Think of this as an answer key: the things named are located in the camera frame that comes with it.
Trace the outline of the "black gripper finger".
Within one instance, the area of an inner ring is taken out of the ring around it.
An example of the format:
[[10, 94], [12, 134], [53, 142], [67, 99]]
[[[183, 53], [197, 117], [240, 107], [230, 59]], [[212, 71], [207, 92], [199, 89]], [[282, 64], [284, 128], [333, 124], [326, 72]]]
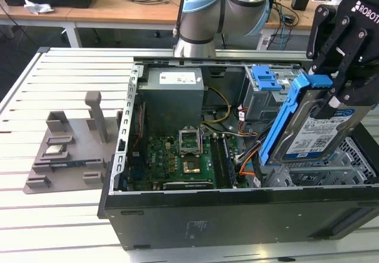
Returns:
[[314, 74], [331, 74], [337, 70], [342, 54], [336, 48], [346, 37], [351, 24], [352, 15], [339, 13], [338, 7], [321, 4], [316, 8], [306, 49]]
[[314, 59], [314, 74], [332, 76], [316, 118], [331, 118], [341, 105], [372, 107], [378, 103], [378, 50], [372, 31], [335, 30]]

